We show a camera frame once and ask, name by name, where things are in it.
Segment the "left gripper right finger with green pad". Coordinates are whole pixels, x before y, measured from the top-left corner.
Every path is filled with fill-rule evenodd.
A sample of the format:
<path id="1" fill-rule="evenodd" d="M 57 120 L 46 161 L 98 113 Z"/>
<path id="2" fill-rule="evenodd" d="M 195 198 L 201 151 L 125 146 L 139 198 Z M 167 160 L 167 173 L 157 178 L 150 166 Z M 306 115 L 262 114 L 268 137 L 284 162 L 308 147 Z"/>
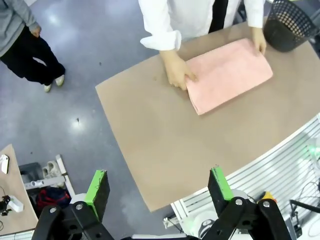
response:
<path id="1" fill-rule="evenodd" d="M 218 219 L 202 240 L 229 240 L 237 229 L 247 230 L 252 240 L 292 240 L 277 203 L 235 196 L 219 166 L 210 170 L 207 188 Z"/>

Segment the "pink towel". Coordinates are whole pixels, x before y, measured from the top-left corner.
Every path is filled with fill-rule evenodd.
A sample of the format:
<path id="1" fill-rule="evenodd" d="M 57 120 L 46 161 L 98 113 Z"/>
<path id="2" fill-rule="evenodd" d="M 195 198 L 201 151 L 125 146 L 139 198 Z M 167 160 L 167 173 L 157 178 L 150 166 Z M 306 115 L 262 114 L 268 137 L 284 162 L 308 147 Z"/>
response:
<path id="1" fill-rule="evenodd" d="M 248 38 L 239 39 L 187 61 L 196 81 L 186 79 L 189 99 L 200 116 L 259 86 L 273 76 Z"/>

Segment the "person's left forearm white sleeve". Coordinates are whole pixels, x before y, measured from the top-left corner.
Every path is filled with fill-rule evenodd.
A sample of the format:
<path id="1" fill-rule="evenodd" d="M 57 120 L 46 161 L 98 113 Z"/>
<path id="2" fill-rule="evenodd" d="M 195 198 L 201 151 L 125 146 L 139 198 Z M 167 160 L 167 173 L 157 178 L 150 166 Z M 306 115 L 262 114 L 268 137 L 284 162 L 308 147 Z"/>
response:
<path id="1" fill-rule="evenodd" d="M 252 28 L 263 28 L 265 0 L 244 0 L 247 23 Z"/>

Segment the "person's right hand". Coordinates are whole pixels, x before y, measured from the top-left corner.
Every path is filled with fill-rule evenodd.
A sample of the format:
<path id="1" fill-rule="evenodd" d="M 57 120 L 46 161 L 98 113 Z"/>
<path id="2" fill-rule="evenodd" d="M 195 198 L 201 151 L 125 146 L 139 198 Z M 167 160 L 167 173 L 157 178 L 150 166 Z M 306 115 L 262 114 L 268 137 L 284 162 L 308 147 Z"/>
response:
<path id="1" fill-rule="evenodd" d="M 159 52 L 159 55 L 163 61 L 168 82 L 171 85 L 185 91 L 187 89 L 186 78 L 189 78 L 193 82 L 198 80 L 187 63 L 180 58 L 176 50 L 162 50 Z"/>

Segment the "person's left hand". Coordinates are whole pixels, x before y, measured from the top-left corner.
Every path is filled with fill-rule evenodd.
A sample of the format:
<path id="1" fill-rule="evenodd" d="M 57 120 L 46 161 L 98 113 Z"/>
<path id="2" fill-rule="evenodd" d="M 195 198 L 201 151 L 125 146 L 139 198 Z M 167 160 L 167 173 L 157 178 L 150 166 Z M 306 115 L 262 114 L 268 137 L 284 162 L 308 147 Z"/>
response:
<path id="1" fill-rule="evenodd" d="M 251 27 L 251 37 L 255 48 L 264 55 L 267 48 L 266 39 L 262 28 Z"/>

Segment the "grey sweater bystander hand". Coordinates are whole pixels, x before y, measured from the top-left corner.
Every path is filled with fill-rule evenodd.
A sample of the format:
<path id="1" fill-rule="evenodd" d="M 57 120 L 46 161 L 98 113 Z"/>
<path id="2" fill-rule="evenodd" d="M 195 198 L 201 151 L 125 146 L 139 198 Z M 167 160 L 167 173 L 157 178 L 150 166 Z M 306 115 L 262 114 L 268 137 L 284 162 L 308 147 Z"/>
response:
<path id="1" fill-rule="evenodd" d="M 40 37 L 41 31 L 42 31 L 42 28 L 39 25 L 37 25 L 35 28 L 30 30 L 31 34 L 36 38 Z"/>

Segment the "red and blue bag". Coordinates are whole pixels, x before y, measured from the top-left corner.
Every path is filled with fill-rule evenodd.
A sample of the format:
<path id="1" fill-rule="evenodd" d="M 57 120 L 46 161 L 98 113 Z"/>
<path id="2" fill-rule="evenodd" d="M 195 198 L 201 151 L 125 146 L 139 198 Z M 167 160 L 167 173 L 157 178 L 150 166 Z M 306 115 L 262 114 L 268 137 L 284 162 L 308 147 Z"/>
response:
<path id="1" fill-rule="evenodd" d="M 46 206 L 67 207 L 71 202 L 69 192 L 59 187 L 42 188 L 35 198 L 38 209 L 43 209 Z"/>

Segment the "yellow emergency stop box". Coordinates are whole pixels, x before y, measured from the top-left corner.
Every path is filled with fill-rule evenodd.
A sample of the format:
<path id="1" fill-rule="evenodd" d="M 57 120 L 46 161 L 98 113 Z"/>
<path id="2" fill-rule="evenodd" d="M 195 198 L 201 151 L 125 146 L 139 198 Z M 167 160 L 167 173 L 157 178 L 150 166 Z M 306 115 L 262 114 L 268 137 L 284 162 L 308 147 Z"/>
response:
<path id="1" fill-rule="evenodd" d="M 277 200 L 273 197 L 273 195 L 269 192 L 269 191 L 264 191 L 258 198 L 258 202 L 260 200 L 264 200 L 264 199 L 270 199 L 273 200 L 275 203 L 277 203 Z"/>

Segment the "black metal stand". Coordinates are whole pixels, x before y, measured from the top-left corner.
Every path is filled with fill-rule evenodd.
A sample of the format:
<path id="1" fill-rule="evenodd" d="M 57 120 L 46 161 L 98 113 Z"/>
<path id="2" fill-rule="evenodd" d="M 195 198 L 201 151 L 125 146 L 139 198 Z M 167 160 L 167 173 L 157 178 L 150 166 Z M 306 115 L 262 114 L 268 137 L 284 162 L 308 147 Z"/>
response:
<path id="1" fill-rule="evenodd" d="M 303 202 L 300 202 L 300 201 L 294 200 L 294 199 L 289 200 L 289 205 L 291 208 L 290 217 L 291 217 L 291 219 L 293 219 L 293 218 L 296 219 L 296 224 L 293 226 L 293 229 L 294 229 L 296 235 L 299 237 L 302 235 L 302 227 L 301 227 L 301 224 L 299 221 L 298 212 L 296 211 L 296 208 L 301 207 L 301 208 L 309 210 L 311 212 L 320 214 L 320 206 L 309 205 L 309 204 L 306 204 L 306 203 L 303 203 Z"/>

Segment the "wooden side table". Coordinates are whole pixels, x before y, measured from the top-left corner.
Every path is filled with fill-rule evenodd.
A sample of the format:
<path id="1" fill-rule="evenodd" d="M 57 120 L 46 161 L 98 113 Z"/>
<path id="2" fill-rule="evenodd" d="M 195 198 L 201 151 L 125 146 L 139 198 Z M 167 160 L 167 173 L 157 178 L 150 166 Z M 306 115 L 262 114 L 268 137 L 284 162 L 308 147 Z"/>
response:
<path id="1" fill-rule="evenodd" d="M 0 200 L 3 195 L 15 197 L 23 204 L 23 211 L 13 210 L 7 216 L 0 215 L 0 236 L 33 230 L 38 218 L 25 189 L 13 145 L 9 144 L 0 150 L 2 154 L 9 157 L 9 166 L 7 174 L 0 168 Z"/>

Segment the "small black gadget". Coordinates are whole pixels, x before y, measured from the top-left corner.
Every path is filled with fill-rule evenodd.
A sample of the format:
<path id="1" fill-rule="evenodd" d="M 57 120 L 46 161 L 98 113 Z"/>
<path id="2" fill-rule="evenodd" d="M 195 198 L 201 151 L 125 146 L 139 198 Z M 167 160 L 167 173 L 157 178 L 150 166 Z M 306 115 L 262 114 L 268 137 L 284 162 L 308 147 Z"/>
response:
<path id="1" fill-rule="evenodd" d="M 2 197 L 2 200 L 0 201 L 0 215 L 1 216 L 7 216 L 9 213 L 8 204 L 11 201 L 11 198 L 8 195 L 5 195 Z"/>

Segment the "white handheld device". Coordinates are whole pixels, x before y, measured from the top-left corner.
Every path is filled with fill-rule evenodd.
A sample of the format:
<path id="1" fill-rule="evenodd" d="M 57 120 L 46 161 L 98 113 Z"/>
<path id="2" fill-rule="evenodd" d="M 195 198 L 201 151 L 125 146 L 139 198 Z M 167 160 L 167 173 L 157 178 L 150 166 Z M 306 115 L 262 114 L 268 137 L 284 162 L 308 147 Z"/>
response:
<path id="1" fill-rule="evenodd" d="M 9 172 L 9 163 L 10 163 L 10 158 L 5 154 L 1 154 L 0 155 L 0 170 L 4 174 L 8 174 L 8 172 Z"/>

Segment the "bystander in grey sweater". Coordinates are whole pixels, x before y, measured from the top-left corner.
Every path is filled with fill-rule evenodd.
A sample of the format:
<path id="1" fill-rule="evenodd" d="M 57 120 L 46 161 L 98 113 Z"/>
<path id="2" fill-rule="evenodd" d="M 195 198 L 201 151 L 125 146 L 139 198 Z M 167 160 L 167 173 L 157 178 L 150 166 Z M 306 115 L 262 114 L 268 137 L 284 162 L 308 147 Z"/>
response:
<path id="1" fill-rule="evenodd" d="M 41 35 L 32 35 L 36 26 L 40 25 L 24 0 L 0 0 L 0 61 L 48 93 L 53 82 L 63 85 L 66 69 Z"/>

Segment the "dark grey perforated basket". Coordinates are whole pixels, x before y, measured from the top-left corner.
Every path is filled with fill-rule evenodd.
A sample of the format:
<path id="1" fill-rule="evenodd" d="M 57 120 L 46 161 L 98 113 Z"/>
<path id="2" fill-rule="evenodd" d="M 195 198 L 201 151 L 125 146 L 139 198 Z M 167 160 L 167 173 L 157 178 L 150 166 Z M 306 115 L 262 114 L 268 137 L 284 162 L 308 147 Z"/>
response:
<path id="1" fill-rule="evenodd" d="M 263 27 L 267 43 L 286 53 L 320 34 L 320 27 L 290 0 L 273 0 Z"/>

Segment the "person's torso white coat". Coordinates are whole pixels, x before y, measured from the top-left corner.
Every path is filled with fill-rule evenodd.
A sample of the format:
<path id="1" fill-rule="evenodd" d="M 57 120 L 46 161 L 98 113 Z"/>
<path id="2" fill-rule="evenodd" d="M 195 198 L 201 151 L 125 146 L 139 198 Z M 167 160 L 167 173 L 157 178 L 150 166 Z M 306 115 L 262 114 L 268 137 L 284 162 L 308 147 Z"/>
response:
<path id="1" fill-rule="evenodd" d="M 212 22 L 212 7 L 215 0 L 167 0 L 170 24 L 180 31 L 181 41 L 208 34 Z M 240 2 L 228 0 L 224 28 L 233 25 Z"/>

